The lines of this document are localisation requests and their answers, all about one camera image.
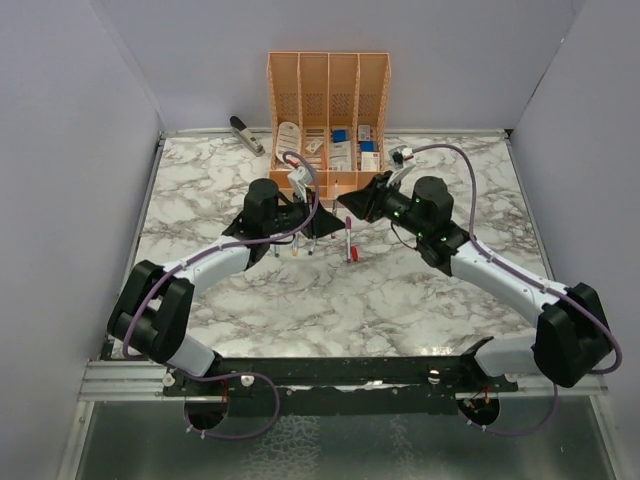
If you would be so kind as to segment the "white pen purple tip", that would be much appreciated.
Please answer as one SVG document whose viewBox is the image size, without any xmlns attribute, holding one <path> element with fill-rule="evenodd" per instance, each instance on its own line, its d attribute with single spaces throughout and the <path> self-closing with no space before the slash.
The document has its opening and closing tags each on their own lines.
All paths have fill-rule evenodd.
<svg viewBox="0 0 640 480">
<path fill-rule="evenodd" d="M 346 247 L 346 262 L 352 262 L 352 251 L 351 251 L 351 230 L 345 229 L 345 247 Z"/>
</svg>

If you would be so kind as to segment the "white pen red tip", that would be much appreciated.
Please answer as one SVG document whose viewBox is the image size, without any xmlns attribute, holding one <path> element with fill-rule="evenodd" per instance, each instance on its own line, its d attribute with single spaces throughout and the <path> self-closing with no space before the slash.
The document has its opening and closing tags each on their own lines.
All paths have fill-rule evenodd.
<svg viewBox="0 0 640 480">
<path fill-rule="evenodd" d="M 338 202 L 337 202 L 338 196 L 339 196 L 339 183 L 338 183 L 338 180 L 335 180 L 334 188 L 333 188 L 332 215 L 336 218 L 337 218 L 337 212 L 338 212 Z M 336 238 L 336 232 L 337 231 L 334 231 L 333 233 L 331 233 L 330 238 L 332 240 Z"/>
</svg>

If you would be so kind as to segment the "white pen blue tip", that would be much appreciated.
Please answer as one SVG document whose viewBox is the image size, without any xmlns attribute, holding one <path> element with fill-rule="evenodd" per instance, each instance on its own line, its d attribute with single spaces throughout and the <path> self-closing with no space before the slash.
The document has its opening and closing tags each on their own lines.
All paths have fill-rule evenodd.
<svg viewBox="0 0 640 480">
<path fill-rule="evenodd" d="M 311 246 L 309 247 L 308 252 L 307 252 L 309 256 L 312 256 L 314 254 L 315 249 L 317 247 L 317 242 L 318 242 L 317 237 L 314 237 L 312 239 L 312 241 L 311 241 Z"/>
</svg>

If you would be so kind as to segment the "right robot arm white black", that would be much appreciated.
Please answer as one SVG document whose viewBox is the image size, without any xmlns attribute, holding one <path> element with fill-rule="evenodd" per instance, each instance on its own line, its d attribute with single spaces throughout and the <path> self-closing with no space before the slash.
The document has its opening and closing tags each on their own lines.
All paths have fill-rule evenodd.
<svg viewBox="0 0 640 480">
<path fill-rule="evenodd" d="M 584 283 L 567 287 L 535 276 L 470 237 L 452 219 L 454 199 L 442 179 L 421 177 L 406 196 L 394 173 L 386 172 L 337 200 L 360 220 L 385 218 L 408 231 L 430 267 L 490 293 L 534 327 L 533 332 L 490 339 L 477 347 L 474 358 L 459 367 L 467 389 L 481 391 L 506 374 L 541 374 L 570 388 L 613 351 L 595 290 Z"/>
</svg>

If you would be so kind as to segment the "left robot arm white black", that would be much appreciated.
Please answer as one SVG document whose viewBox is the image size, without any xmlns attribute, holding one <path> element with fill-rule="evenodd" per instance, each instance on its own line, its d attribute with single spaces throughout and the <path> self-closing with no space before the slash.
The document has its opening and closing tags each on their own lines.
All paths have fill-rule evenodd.
<svg viewBox="0 0 640 480">
<path fill-rule="evenodd" d="M 186 333 L 193 299 L 231 275 L 253 267 L 278 243 L 299 232 L 310 240 L 345 223 L 314 200 L 309 190 L 289 201 L 266 178 L 250 183 L 243 208 L 210 246 L 190 257 L 158 265 L 136 264 L 117 299 L 107 332 L 159 364 L 186 372 L 186 382 L 206 395 L 220 385 L 219 355 Z"/>
</svg>

